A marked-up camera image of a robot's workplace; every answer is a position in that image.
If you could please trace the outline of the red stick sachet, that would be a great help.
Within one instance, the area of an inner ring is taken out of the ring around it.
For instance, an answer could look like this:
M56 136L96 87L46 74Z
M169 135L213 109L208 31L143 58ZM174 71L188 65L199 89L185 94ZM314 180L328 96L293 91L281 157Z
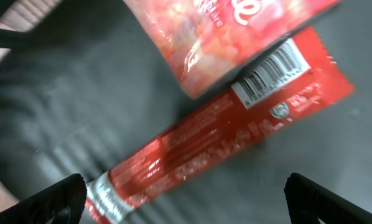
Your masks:
M284 41L247 74L87 184L98 223L131 211L353 92L312 27Z

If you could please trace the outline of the red Kleenex tissue pack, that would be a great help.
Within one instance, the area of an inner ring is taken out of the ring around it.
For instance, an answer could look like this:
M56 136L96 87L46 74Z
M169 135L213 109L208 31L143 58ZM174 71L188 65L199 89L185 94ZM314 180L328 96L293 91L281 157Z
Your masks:
M339 0L124 0L196 98Z

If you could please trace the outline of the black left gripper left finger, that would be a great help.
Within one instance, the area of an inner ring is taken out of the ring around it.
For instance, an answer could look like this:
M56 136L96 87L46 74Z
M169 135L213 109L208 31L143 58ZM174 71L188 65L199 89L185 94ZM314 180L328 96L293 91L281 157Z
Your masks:
M0 224L79 224L86 195L83 177L72 174L0 212Z

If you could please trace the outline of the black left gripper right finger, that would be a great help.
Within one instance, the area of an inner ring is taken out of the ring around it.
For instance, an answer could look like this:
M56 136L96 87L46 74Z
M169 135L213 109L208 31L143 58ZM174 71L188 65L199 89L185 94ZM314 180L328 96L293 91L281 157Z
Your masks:
M292 224L371 224L372 213L305 176L292 173L284 187Z

